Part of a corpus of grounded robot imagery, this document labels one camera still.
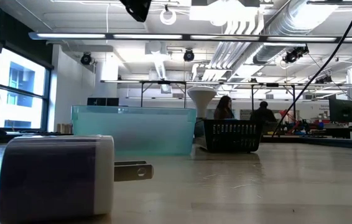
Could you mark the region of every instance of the window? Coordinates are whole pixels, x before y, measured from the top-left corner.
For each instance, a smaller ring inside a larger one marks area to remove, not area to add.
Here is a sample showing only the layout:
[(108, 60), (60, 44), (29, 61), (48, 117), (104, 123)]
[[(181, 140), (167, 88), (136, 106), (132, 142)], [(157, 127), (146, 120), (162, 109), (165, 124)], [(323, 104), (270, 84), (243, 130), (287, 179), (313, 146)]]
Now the window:
[(39, 129), (41, 119), (41, 98), (0, 89), (0, 128)]
[(5, 128), (31, 128), (31, 122), (30, 121), (5, 120), (4, 127)]
[(46, 69), (10, 50), (0, 54), (0, 84), (36, 95), (44, 94)]
[(10, 50), (0, 54), (0, 128), (42, 127), (46, 69)]
[(46, 130), (50, 72), (14, 52), (0, 53), (0, 128)]

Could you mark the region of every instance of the woman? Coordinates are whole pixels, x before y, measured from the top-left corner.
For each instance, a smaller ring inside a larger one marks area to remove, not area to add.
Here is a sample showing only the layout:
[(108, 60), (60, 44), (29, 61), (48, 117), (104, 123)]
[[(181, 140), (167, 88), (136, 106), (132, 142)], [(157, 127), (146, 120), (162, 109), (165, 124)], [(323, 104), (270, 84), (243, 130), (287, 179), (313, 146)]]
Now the woman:
[(222, 96), (219, 104), (216, 107), (213, 115), (214, 119), (233, 119), (234, 114), (231, 111), (231, 98), (229, 96)]

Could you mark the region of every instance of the monitor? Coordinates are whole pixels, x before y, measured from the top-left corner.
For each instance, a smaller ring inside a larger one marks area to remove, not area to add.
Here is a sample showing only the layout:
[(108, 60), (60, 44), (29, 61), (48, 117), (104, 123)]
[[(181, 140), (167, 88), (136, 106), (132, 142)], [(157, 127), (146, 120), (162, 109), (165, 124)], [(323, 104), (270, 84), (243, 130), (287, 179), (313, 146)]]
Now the monitor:
[(334, 122), (352, 122), (352, 100), (329, 99), (330, 120)]
[(119, 106), (119, 98), (88, 98), (88, 106)]

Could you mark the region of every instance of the white funnel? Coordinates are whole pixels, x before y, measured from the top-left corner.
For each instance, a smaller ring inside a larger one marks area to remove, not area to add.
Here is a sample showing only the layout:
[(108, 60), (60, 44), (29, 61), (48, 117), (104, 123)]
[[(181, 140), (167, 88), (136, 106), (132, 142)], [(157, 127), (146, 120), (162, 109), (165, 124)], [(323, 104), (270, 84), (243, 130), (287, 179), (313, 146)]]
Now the white funnel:
[(195, 86), (189, 88), (187, 93), (195, 103), (197, 118), (206, 118), (206, 107), (216, 95), (216, 91), (211, 87)]

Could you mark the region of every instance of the red object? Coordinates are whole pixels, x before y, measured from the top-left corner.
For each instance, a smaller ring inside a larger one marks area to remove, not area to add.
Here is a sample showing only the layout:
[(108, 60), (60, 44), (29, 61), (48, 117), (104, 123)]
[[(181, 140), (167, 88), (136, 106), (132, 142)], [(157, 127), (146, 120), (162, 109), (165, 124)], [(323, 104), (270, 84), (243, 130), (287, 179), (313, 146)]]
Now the red object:
[[(281, 116), (284, 116), (287, 113), (287, 110), (281, 110), (281, 111), (279, 111), (279, 113), (281, 114)], [(294, 131), (295, 128), (299, 127), (300, 122), (295, 120), (294, 117), (288, 113), (287, 113), (287, 116), (289, 119), (291, 119), (295, 123), (294, 127), (292, 127), (291, 130), (287, 131), (287, 133), (292, 134), (292, 131)]]

